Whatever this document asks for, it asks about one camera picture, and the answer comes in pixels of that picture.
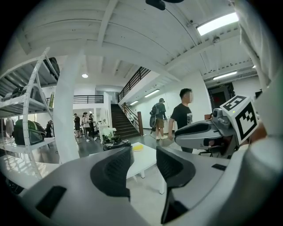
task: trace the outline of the black hair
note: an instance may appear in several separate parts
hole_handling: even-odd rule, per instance
[[[192,92],[192,90],[191,89],[188,89],[188,88],[185,88],[185,89],[182,89],[181,91],[180,91],[180,97],[181,97],[181,99],[184,97],[184,95],[186,94],[186,93],[188,93],[188,92]]]

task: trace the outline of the staircase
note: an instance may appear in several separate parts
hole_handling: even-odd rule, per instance
[[[116,135],[119,135],[122,139],[140,135],[118,104],[111,104],[111,115],[112,127],[117,130]]]

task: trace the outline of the yellow object on table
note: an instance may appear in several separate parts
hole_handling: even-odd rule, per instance
[[[141,151],[141,150],[143,150],[142,144],[133,147],[133,151]]]

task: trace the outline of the green shirt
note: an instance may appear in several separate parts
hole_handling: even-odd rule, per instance
[[[156,118],[163,119],[163,112],[166,112],[165,105],[158,103],[156,107],[159,109],[159,114],[156,115]]]

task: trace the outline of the fluorescent light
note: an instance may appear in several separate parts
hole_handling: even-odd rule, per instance
[[[130,105],[134,105],[135,103],[138,103],[138,101],[135,101],[135,102],[131,103]]]
[[[237,74],[237,72],[231,72],[231,73],[228,73],[228,74],[225,74],[225,75],[217,76],[217,77],[213,78],[213,80],[221,79],[221,78],[224,78],[224,77],[227,77],[227,76],[230,76],[230,75],[235,75],[235,74]]]
[[[217,19],[214,19],[210,22],[207,22],[207,23],[197,27],[197,29],[198,29],[200,35],[204,35],[204,34],[211,32],[211,31],[213,31],[217,28],[220,28],[222,26],[225,26],[225,25],[237,22],[237,21],[239,21],[239,18],[237,16],[237,14],[234,12],[234,13],[230,13],[228,15],[219,17]]]
[[[147,94],[145,97],[149,97],[150,95],[155,94],[155,93],[157,93],[158,91],[160,91],[160,90],[155,90],[155,91],[151,92],[150,94]]]

